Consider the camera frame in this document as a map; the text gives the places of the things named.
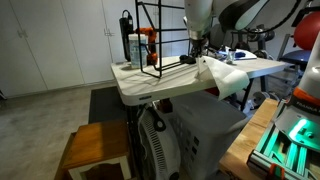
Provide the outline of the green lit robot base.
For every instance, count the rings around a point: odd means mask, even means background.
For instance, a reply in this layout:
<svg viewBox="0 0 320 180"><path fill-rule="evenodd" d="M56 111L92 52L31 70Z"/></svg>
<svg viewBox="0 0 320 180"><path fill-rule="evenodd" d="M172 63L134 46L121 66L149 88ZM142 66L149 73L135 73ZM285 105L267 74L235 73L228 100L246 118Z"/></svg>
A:
<svg viewBox="0 0 320 180"><path fill-rule="evenodd" d="M289 100L282 100L247 165L272 180L319 180L320 34Z"/></svg>

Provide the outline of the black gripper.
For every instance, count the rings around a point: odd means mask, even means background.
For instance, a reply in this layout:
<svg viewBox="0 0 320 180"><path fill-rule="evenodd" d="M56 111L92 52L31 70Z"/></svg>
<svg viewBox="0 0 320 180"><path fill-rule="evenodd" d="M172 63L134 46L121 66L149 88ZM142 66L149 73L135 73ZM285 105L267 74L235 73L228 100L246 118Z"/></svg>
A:
<svg viewBox="0 0 320 180"><path fill-rule="evenodd" d="M192 48L191 48L190 56L192 58L201 57L203 49L205 48L207 42L208 42L207 38L200 39L200 40L191 39Z"/></svg>

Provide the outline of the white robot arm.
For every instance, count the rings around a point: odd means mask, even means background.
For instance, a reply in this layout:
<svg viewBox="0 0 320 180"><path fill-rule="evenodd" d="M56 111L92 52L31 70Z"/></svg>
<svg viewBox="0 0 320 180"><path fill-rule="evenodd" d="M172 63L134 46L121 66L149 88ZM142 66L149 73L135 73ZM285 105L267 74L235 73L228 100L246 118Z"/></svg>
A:
<svg viewBox="0 0 320 180"><path fill-rule="evenodd" d="M191 56L202 56L214 17L225 30L242 30L258 15L269 0L184 0Z"/></svg>

